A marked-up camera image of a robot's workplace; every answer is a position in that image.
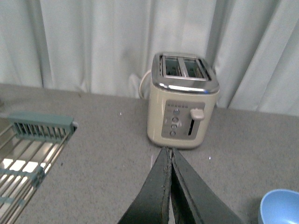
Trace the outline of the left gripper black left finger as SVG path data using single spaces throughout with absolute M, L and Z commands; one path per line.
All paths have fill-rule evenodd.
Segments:
M 119 220 L 120 224 L 167 224 L 171 191 L 170 150 L 163 147 L 140 192 Z

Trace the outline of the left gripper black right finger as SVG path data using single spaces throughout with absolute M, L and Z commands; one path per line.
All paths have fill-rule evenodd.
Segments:
M 177 224 L 242 224 L 177 149 L 172 149 L 171 200 Z

